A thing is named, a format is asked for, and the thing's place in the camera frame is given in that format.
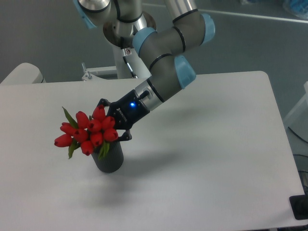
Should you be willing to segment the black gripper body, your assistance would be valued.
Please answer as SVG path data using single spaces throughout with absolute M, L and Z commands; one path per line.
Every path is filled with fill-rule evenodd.
M 132 126 L 150 113 L 141 102 L 135 90 L 131 90 L 116 102 L 105 101 L 109 107 L 107 115 L 115 120 L 114 129 L 129 130 Z

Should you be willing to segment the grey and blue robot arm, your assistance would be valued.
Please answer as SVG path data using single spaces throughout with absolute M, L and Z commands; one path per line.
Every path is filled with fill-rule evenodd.
M 118 140 L 128 141 L 134 123 L 195 80 L 183 54 L 214 37 L 214 21 L 193 0 L 165 1 L 173 26 L 163 32 L 147 23 L 140 0 L 76 0 L 74 5 L 87 27 L 113 25 L 120 48 L 133 48 L 151 74 L 118 101 L 100 100 L 115 129 L 123 131 Z

